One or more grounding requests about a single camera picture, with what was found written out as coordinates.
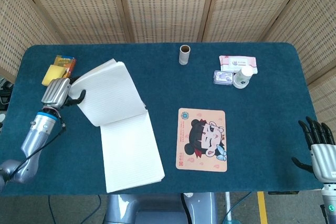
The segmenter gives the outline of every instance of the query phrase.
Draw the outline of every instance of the yellow box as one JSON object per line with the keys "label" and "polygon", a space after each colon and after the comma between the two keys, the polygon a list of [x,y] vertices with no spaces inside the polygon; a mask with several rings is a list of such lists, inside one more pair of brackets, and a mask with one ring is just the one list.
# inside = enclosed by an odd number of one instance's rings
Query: yellow box
{"label": "yellow box", "polygon": [[76,59],[74,57],[57,55],[54,61],[55,66],[67,68],[67,72],[64,74],[64,78],[69,78],[76,64]]}
{"label": "yellow box", "polygon": [[42,85],[48,86],[52,80],[62,78],[66,71],[67,68],[65,67],[50,65],[46,75],[43,78]]}

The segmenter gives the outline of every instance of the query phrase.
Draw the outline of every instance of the robotic arm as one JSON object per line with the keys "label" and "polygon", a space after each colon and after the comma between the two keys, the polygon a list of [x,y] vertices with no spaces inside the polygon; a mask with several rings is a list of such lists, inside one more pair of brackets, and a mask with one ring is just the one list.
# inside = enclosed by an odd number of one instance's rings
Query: robotic arm
{"label": "robotic arm", "polygon": [[[85,97],[85,90],[82,90],[78,99],[71,99],[68,96],[71,84],[75,80],[60,78],[51,81],[42,98],[43,107],[37,112],[35,119],[31,121],[30,130],[21,146],[26,158],[22,162],[9,159],[0,165],[0,192],[9,181],[23,184],[34,178],[38,169],[41,150],[66,129],[59,110],[64,105],[79,104]],[[58,120],[62,124],[62,130],[51,141],[46,143]]]}
{"label": "robotic arm", "polygon": [[324,184],[322,192],[324,212],[328,216],[329,224],[336,224],[336,145],[330,128],[311,118],[306,118],[309,127],[299,121],[310,150],[312,166],[301,163],[292,157],[296,166],[313,173],[318,181]]}

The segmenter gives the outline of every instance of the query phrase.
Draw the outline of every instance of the dark blue tablecloth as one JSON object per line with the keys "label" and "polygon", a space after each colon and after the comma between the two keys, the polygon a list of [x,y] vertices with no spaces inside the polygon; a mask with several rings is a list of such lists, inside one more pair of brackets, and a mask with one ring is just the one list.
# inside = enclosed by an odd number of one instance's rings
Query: dark blue tablecloth
{"label": "dark blue tablecloth", "polygon": [[[310,162],[297,121],[306,115],[315,117],[294,47],[286,43],[190,43],[189,63],[181,66],[180,45],[30,47],[23,56],[0,135],[0,162],[24,158],[20,146],[30,121],[41,109],[40,101],[46,90],[41,81],[56,55],[76,57],[73,76],[114,58],[125,63],[147,106],[165,171],[162,182],[124,193],[285,191],[320,187],[313,175],[296,168],[290,159],[296,156]],[[214,85],[213,73],[220,69],[219,55],[254,56],[258,74],[242,90]],[[226,112],[227,172],[176,169],[179,108]],[[99,128],[91,125],[77,106],[64,108],[61,113],[67,131],[43,150],[34,181],[27,185],[9,183],[3,195],[106,192]],[[58,130],[59,126],[55,127],[53,134]]]}

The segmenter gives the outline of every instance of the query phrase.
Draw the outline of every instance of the yellow sponge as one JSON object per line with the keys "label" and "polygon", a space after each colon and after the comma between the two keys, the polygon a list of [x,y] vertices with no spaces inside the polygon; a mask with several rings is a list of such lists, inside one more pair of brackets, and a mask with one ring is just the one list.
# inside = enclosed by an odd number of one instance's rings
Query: yellow sponge
{"label": "yellow sponge", "polygon": [[48,86],[52,80],[62,78],[66,71],[67,68],[50,65],[46,75],[43,78],[42,85]]}

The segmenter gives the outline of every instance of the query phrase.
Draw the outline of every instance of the metal pole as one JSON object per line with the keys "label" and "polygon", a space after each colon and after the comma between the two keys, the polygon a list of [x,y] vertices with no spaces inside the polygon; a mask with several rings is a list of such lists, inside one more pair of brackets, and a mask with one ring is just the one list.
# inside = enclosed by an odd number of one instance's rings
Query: metal pole
{"label": "metal pole", "polygon": [[229,191],[225,192],[225,206],[226,206],[226,213],[228,213],[228,215],[226,217],[226,220],[231,221],[232,216],[231,216],[231,211],[230,211],[231,201],[230,201],[230,192]]}

